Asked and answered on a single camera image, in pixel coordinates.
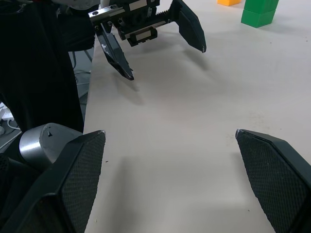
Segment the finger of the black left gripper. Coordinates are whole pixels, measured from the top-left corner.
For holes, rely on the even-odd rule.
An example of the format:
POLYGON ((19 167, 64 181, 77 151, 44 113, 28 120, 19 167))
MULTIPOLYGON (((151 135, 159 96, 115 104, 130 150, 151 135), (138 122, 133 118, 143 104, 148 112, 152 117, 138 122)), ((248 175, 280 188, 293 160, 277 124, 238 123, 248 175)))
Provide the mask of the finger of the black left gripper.
POLYGON ((108 33, 102 24, 95 26, 95 32, 110 65, 124 78, 133 81, 132 69, 113 33, 108 33))
POLYGON ((207 50, 204 30, 197 15, 182 0, 173 0, 169 8, 170 20, 179 27, 180 35, 193 48, 207 50))

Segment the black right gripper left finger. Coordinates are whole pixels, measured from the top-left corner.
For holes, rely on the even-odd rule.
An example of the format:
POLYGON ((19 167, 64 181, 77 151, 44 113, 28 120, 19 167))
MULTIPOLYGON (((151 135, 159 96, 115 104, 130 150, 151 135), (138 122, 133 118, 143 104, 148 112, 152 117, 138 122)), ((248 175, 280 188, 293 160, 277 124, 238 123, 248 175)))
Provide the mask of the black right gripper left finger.
POLYGON ((81 135, 42 172, 2 154, 1 232, 84 232, 97 193, 104 145, 104 131, 81 135))

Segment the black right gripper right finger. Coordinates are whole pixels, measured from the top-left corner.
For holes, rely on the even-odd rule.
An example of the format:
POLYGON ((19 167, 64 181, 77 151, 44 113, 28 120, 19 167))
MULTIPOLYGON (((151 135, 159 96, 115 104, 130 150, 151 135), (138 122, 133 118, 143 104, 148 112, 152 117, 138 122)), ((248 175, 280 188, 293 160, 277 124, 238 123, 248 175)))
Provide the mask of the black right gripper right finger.
POLYGON ((311 166, 285 140, 238 129, 247 177, 277 233, 311 231, 311 166))

